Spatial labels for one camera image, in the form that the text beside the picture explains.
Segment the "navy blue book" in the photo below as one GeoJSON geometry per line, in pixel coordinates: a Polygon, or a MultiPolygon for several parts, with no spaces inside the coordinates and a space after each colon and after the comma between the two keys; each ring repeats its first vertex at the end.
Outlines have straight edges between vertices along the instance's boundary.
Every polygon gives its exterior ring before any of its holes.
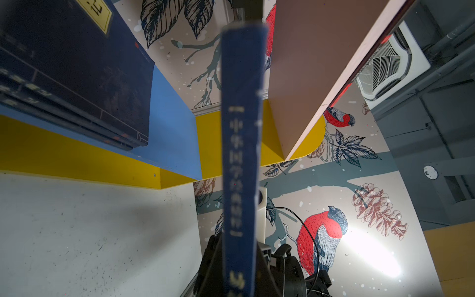
{"type": "Polygon", "coordinates": [[[221,35],[223,294],[252,297],[256,278],[257,174],[268,28],[233,22],[221,35]]]}
{"type": "Polygon", "coordinates": [[[111,1],[2,1],[2,66],[147,146],[155,65],[111,1]]]}
{"type": "Polygon", "coordinates": [[[1,94],[1,105],[12,108],[13,110],[19,111],[21,113],[25,113],[29,116],[33,116],[35,118],[41,119],[43,121],[47,121],[57,126],[61,126],[65,129],[68,129],[76,133],[79,133],[81,135],[95,139],[96,141],[104,142],[108,144],[109,146],[113,146],[124,151],[130,151],[133,149],[131,145],[126,144],[123,141],[114,140],[111,137],[105,136],[103,134],[97,133],[89,129],[88,127],[73,123],[71,121],[65,120],[62,117],[53,115],[47,111],[43,111],[41,109],[33,107],[27,103],[24,103],[21,100],[15,99],[14,97],[10,95],[1,94]]]}
{"type": "Polygon", "coordinates": [[[66,103],[62,99],[51,96],[47,91],[25,80],[23,77],[1,67],[1,94],[6,94],[21,100],[33,107],[47,111],[53,115],[64,118],[76,124],[111,137],[117,141],[123,141],[133,148],[144,146],[144,143],[129,136],[125,132],[104,123],[102,120],[88,114],[81,109],[66,103]]]}

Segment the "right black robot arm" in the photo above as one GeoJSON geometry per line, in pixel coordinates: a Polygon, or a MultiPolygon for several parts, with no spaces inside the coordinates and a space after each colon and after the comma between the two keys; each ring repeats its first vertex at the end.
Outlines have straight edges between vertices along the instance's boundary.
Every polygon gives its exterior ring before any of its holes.
{"type": "MultiPolygon", "coordinates": [[[[255,295],[257,297],[328,297],[332,285],[327,272],[319,271],[307,278],[291,246],[283,245],[275,253],[259,243],[256,261],[255,295]]],[[[221,297],[222,281],[221,233],[210,237],[194,281],[195,297],[221,297]]]]}

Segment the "yellow pink blue shelf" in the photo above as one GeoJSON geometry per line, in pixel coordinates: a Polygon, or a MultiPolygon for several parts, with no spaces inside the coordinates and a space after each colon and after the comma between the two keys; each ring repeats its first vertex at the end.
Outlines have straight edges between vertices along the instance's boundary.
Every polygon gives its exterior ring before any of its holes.
{"type": "MultiPolygon", "coordinates": [[[[413,5],[376,1],[362,25],[348,1],[286,2],[277,73],[262,100],[260,165],[303,157],[322,141],[325,110],[413,5]]],[[[164,189],[222,174],[221,111],[195,116],[154,67],[149,139],[124,151],[34,117],[1,113],[1,169],[164,189]]]]}

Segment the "ceiling air conditioner vent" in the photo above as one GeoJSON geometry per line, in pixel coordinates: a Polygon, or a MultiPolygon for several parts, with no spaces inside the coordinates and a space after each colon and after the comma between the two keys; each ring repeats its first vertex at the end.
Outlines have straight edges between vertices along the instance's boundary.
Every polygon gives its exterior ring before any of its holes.
{"type": "Polygon", "coordinates": [[[378,47],[355,82],[372,110],[429,69],[429,60],[406,22],[402,22],[378,47]]]}

